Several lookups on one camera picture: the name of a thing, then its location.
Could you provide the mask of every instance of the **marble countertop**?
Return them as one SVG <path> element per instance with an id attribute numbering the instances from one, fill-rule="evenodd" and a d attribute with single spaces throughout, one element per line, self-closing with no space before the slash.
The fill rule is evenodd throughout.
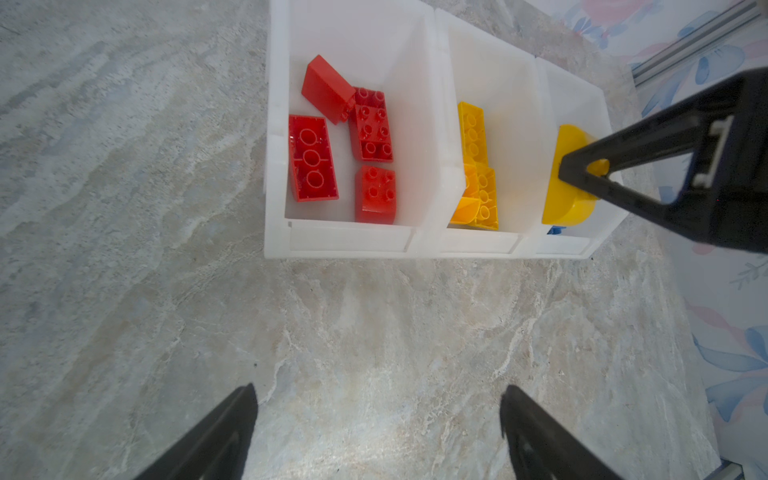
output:
<path id="1" fill-rule="evenodd" d="M 639 118 L 628 68 L 522 0 L 431 3 Z M 643 220 L 580 262 L 263 258 L 268 10 L 0 12 L 0 477 L 133 478 L 248 382 L 246 478 L 512 478 L 509 383 L 625 478 L 717 466 Z"/>

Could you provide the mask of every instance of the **wall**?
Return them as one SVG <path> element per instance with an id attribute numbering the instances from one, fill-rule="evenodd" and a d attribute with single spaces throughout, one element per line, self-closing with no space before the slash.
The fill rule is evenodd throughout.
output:
<path id="1" fill-rule="evenodd" d="M 638 89 L 648 116 L 719 80 L 768 65 L 768 22 Z M 688 157 L 654 165 L 664 203 L 674 201 Z M 716 248 L 664 232 L 714 420 L 720 455 L 744 467 L 746 480 L 768 480 L 768 255 Z"/>
<path id="2" fill-rule="evenodd" d="M 707 23 L 737 0 L 528 0 L 630 65 Z"/>

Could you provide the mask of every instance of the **yellow building block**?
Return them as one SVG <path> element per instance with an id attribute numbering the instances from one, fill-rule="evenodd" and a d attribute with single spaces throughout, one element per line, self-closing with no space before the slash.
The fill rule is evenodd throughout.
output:
<path id="1" fill-rule="evenodd" d="M 544 215 L 541 222 L 544 225 L 560 225 L 573 227 L 578 225 L 592 214 L 594 203 L 598 198 L 592 194 L 580 190 L 573 185 L 566 184 L 558 178 L 560 163 L 563 156 L 579 148 L 586 147 L 594 141 L 594 138 L 574 125 L 562 125 L 558 132 L 558 143 L 554 149 L 552 172 L 549 177 L 547 200 L 544 204 Z M 607 160 L 592 162 L 587 171 L 591 174 L 603 176 L 608 173 L 610 164 Z"/>
<path id="2" fill-rule="evenodd" d="M 485 146 L 485 118 L 482 108 L 463 101 L 458 104 L 458 122 L 462 128 L 462 153 L 464 163 L 474 161 L 488 165 L 488 149 Z"/>
<path id="3" fill-rule="evenodd" d="M 467 188 L 458 202 L 451 223 L 498 230 L 496 175 L 493 169 L 488 167 L 482 108 L 463 101 L 458 104 L 458 122 L 462 131 Z"/>
<path id="4" fill-rule="evenodd" d="M 477 217 L 467 223 L 470 227 L 498 230 L 498 210 L 496 209 L 496 172 L 483 164 L 475 164 L 478 171 L 480 208 Z"/>

